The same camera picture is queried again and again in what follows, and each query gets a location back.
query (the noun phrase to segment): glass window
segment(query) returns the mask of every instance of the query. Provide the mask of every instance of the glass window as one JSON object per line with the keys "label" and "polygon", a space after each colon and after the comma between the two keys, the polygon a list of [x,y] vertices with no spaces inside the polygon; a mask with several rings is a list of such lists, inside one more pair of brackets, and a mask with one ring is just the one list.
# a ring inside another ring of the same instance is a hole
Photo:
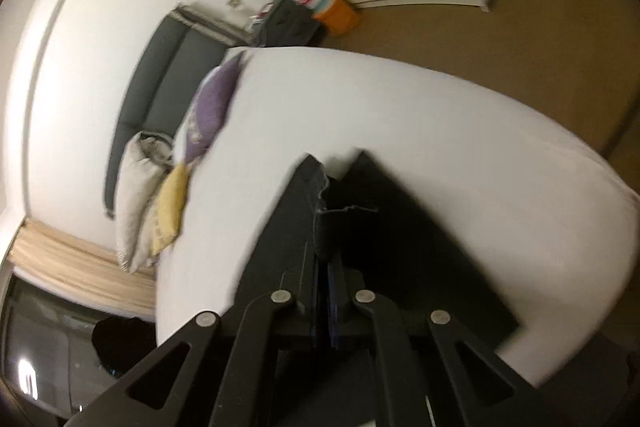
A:
{"label": "glass window", "polygon": [[1,317],[3,376],[43,409],[70,418],[115,382],[91,343],[107,317],[13,277]]}

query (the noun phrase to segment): headboard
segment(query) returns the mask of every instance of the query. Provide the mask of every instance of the headboard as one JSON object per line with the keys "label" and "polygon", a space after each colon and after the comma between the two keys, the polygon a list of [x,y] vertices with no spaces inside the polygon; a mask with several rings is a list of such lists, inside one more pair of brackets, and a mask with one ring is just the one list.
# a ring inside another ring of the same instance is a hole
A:
{"label": "headboard", "polygon": [[178,6],[151,37],[129,83],[111,143],[104,179],[104,206],[113,217],[120,160],[127,142],[141,130],[174,136],[204,76],[229,48],[245,46],[248,35]]}

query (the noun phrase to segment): metal screw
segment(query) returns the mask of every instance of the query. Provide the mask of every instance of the metal screw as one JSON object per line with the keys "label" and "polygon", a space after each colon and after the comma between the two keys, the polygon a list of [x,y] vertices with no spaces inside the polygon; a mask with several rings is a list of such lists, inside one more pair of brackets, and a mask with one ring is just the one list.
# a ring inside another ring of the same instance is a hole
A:
{"label": "metal screw", "polygon": [[196,317],[196,324],[201,328],[208,328],[216,323],[216,314],[213,312],[202,312]]}
{"label": "metal screw", "polygon": [[371,290],[359,290],[356,292],[356,301],[363,304],[373,302],[376,299],[376,294]]}
{"label": "metal screw", "polygon": [[431,322],[434,324],[447,324],[451,320],[451,315],[449,315],[444,310],[434,310],[431,312]]}
{"label": "metal screw", "polygon": [[271,294],[271,300],[276,304],[283,304],[289,302],[291,293],[287,290],[276,290]]}

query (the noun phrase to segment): bed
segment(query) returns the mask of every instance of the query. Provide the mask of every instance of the bed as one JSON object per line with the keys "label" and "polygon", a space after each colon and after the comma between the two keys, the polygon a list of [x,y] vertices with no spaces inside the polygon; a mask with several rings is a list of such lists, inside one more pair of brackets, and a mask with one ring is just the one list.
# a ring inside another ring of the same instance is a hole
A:
{"label": "bed", "polygon": [[[230,50],[227,55],[238,52]],[[224,129],[157,272],[158,341],[224,312],[306,153],[368,150],[475,259],[522,327],[498,353],[542,383],[598,328],[638,249],[638,195],[569,131],[459,78],[317,48],[247,51]]]}

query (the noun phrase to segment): brown floor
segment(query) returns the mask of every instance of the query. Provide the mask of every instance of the brown floor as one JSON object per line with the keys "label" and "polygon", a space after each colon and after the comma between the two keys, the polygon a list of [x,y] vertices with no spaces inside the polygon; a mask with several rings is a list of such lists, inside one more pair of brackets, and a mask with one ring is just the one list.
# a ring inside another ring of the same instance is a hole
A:
{"label": "brown floor", "polygon": [[[507,94],[561,123],[595,150],[615,133],[640,89],[638,0],[497,0],[477,7],[371,8],[323,46],[445,71]],[[611,156],[640,190],[640,118]],[[640,270],[604,324],[640,348]]]}

